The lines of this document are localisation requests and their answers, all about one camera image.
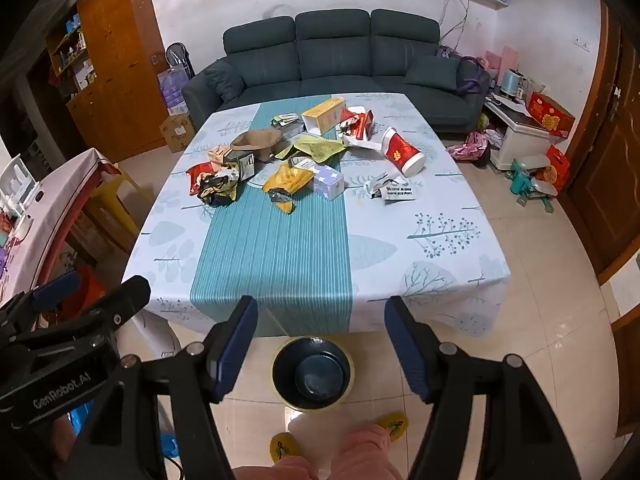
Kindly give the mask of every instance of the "pink tablecloth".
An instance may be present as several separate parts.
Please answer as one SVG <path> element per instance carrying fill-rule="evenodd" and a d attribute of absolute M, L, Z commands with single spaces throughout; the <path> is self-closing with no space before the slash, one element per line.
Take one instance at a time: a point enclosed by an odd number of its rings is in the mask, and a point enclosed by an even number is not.
<path fill-rule="evenodd" d="M 25 239 L 11 246 L 6 267 L 0 279 L 0 305 L 15 294 L 27 291 L 36 285 L 56 232 L 60 229 L 66 213 L 91 176 L 101 164 L 111 164 L 95 148 L 66 162 L 41 182 L 44 195 L 39 202 L 32 202 L 27 214 L 33 224 Z"/>

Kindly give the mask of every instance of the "screw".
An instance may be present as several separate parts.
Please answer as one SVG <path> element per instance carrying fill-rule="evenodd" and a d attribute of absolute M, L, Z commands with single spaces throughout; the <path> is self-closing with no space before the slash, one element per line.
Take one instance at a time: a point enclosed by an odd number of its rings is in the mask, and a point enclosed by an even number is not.
<path fill-rule="evenodd" d="M 104 341 L 104 336 L 102 336 L 102 334 L 97 334 L 94 336 L 94 338 L 91 339 L 91 346 L 95 348 L 99 344 L 101 344 L 103 341 Z"/>
<path fill-rule="evenodd" d="M 444 355 L 453 355 L 458 351 L 458 347 L 455 345 L 455 343 L 449 343 L 447 341 L 445 341 L 444 343 L 440 343 L 440 346 L 438 348 Z"/>
<path fill-rule="evenodd" d="M 187 345 L 187 354 L 198 355 L 204 351 L 204 345 L 200 341 L 194 341 Z"/>
<path fill-rule="evenodd" d="M 120 364 L 125 368 L 131 368 L 136 365 L 138 362 L 138 356 L 133 354 L 125 355 L 122 359 L 120 359 Z"/>
<path fill-rule="evenodd" d="M 507 355 L 507 364 L 513 368 L 520 368 L 522 366 L 522 358 L 516 354 Z"/>

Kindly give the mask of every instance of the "cable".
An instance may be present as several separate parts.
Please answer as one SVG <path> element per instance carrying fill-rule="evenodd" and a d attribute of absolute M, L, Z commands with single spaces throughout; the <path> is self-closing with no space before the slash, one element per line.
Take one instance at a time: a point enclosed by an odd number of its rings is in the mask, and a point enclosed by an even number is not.
<path fill-rule="evenodd" d="M 462 20 L 460 20 L 459 22 L 457 22 L 453 27 L 451 27 L 441 38 L 440 38 L 440 44 L 442 44 L 442 40 L 444 40 L 450 33 L 452 33 L 452 31 L 454 31 L 456 28 L 458 28 L 460 25 L 462 25 L 462 30 L 460 30 L 460 35 L 458 36 L 458 41 L 456 42 L 456 46 L 454 48 L 454 50 L 458 47 L 458 44 L 460 43 L 460 38 L 462 37 L 462 33 L 465 30 L 465 24 L 466 24 L 466 19 L 469 16 L 469 5 L 470 2 L 469 0 L 466 0 L 466 5 L 462 0 L 458 0 L 463 8 L 465 9 L 465 17 L 462 18 Z"/>
<path fill-rule="evenodd" d="M 170 456 L 165 455 L 164 456 L 169 462 L 172 462 L 177 468 L 178 471 L 180 471 L 180 480 L 184 480 L 184 469 L 182 469 L 182 466 L 180 464 L 178 464 L 173 458 L 171 458 Z"/>

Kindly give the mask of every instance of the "tablecloth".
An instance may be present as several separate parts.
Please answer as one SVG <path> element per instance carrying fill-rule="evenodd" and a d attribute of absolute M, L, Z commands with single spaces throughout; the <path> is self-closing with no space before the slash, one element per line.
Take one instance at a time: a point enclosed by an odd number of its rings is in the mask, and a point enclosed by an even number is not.
<path fill-rule="evenodd" d="M 41 181 L 42 199 L 31 202 L 26 213 L 33 223 L 28 234 L 18 244 L 7 243 L 6 267 L 0 278 L 0 305 L 18 292 L 36 286 L 54 236 L 74 200 L 100 165 L 111 163 L 95 148 L 88 149 L 49 173 Z"/>
<path fill-rule="evenodd" d="M 364 182 L 392 174 L 394 166 L 359 148 L 334 161 L 347 189 L 333 201 L 300 192 L 296 209 L 284 215 L 260 190 L 276 168 L 271 164 L 244 185 L 237 203 L 204 206 L 188 195 L 185 171 L 207 160 L 208 149 L 330 96 L 214 113 L 168 177 L 127 265 L 124 279 L 141 274 L 151 284 L 147 309 L 206 333 L 251 294 L 260 308 L 258 336 L 358 332 L 383 330 L 385 300 L 399 294 L 418 320 L 436 319 L 470 335 L 491 330 L 510 272 L 438 137 L 402 94 L 334 96 L 373 111 L 373 140 L 394 126 L 426 155 L 425 168 L 409 179 L 417 199 L 366 197 Z"/>

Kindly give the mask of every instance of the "dark green sofa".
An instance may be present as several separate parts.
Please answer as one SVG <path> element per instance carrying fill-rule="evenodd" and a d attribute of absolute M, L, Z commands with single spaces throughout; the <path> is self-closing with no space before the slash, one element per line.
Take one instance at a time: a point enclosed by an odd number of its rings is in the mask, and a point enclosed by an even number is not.
<path fill-rule="evenodd" d="M 207 85 L 204 71 L 182 90 L 194 127 L 199 130 L 218 110 L 290 97 L 346 92 L 405 94 L 438 133 L 466 133 L 476 128 L 488 91 L 460 97 L 426 86 L 404 83 L 417 56 L 435 56 L 438 23 L 423 16 L 376 9 L 315 10 L 295 20 L 289 16 L 239 25 L 223 36 L 226 57 L 244 80 L 241 95 L 223 102 Z M 464 60 L 458 86 L 477 75 Z"/>

